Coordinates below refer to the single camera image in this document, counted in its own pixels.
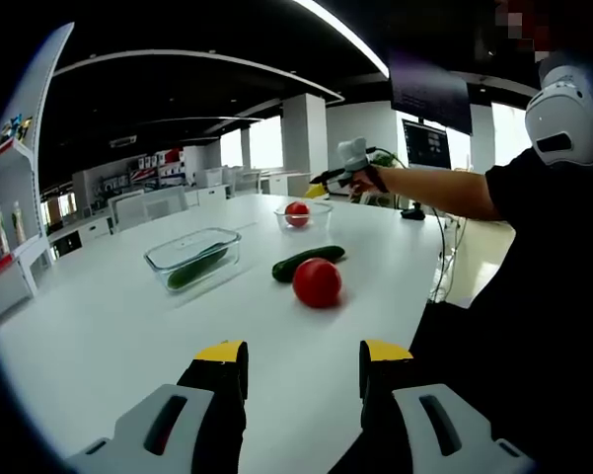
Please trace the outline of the person's right hand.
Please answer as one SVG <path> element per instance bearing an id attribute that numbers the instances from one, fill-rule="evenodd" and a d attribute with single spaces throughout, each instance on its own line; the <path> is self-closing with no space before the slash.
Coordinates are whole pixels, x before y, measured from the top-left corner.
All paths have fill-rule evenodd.
<path id="1" fill-rule="evenodd" d="M 382 181 L 378 169 L 374 166 L 369 166 L 352 174 L 349 188 L 353 195 L 379 193 L 382 191 L 381 184 Z"/>

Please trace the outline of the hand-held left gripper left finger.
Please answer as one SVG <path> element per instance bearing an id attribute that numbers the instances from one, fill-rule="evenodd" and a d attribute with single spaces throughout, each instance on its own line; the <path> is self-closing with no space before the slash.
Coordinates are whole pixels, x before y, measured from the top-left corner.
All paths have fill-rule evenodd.
<path id="1" fill-rule="evenodd" d="M 70 473 L 236 473 L 247 417 L 248 345 L 200 351 L 175 384 L 164 384 L 66 460 Z"/>

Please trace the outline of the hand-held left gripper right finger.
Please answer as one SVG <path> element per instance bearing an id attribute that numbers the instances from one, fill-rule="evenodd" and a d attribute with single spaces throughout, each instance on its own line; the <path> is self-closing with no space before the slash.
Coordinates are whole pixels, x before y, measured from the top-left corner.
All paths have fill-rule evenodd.
<path id="1" fill-rule="evenodd" d="M 359 348 L 361 428 L 386 468 L 407 473 L 532 473 L 536 462 L 487 417 L 442 383 L 425 381 L 405 348 L 363 340 Z"/>

